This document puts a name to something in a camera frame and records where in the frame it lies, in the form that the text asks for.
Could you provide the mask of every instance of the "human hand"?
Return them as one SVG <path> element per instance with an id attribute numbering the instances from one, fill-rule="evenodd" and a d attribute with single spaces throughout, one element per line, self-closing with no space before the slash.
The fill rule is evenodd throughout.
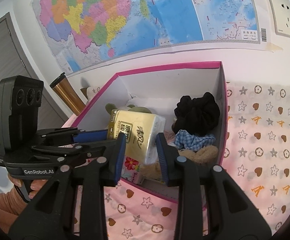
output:
<path id="1" fill-rule="evenodd" d="M 22 186 L 22 180 L 21 179 L 15 179 L 15 178 L 12 178 L 10 174 L 7 174 L 9 180 L 15 185 L 15 186 L 18 186 L 18 187 L 21 187 Z M 29 193 L 29 198 L 32 199 L 35 197 L 35 195 L 38 193 L 38 191 L 44 186 L 44 184 L 47 182 L 47 179 L 36 179 L 36 180 L 33 180 L 32 183 L 31 183 L 31 189 L 33 191 L 31 191 Z"/>

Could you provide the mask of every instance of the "blue gingham fabric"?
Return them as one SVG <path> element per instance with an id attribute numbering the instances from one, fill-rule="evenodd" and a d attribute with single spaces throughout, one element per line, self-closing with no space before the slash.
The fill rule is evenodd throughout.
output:
<path id="1" fill-rule="evenodd" d="M 178 150 L 189 149 L 193 152 L 199 151 L 201 148 L 212 145 L 215 142 L 215 136 L 208 134 L 203 137 L 189 134 L 186 130 L 179 130 L 175 136 L 175 146 Z"/>

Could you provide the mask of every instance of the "metal pin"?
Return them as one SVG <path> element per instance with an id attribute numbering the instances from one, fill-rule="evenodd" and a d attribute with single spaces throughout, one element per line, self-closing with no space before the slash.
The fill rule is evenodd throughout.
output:
<path id="1" fill-rule="evenodd" d="M 187 161 L 186 157 L 185 156 L 178 156 L 176 158 L 176 160 L 179 162 L 179 163 L 184 163 L 185 161 Z"/>
<path id="2" fill-rule="evenodd" d="M 219 166 L 219 165 L 215 165 L 213 167 L 213 170 L 216 171 L 216 172 L 221 172 L 223 170 L 223 168 L 221 166 Z"/>
<path id="3" fill-rule="evenodd" d="M 61 172 L 67 172 L 69 171 L 70 167 L 68 165 L 63 165 L 60 167 Z"/>
<path id="4" fill-rule="evenodd" d="M 106 159 L 106 157 L 104 157 L 104 156 L 101 156 L 101 157 L 98 157 L 97 158 L 97 162 L 98 163 L 105 163 L 107 161 L 107 159 Z"/>

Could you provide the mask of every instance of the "wall socket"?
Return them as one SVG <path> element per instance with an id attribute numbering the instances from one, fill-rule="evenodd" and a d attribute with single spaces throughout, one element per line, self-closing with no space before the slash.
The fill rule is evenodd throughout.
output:
<path id="1" fill-rule="evenodd" d="M 290 0 L 269 0 L 274 16 L 275 32 L 290 37 Z"/>

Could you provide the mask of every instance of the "door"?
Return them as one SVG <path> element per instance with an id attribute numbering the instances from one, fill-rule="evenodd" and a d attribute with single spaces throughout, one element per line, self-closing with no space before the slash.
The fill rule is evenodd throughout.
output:
<path id="1" fill-rule="evenodd" d="M 3 19 L 0 22 L 0 80 L 16 75 L 30 77 L 14 46 L 7 21 Z M 59 128 L 64 122 L 43 96 L 38 114 L 38 129 Z"/>

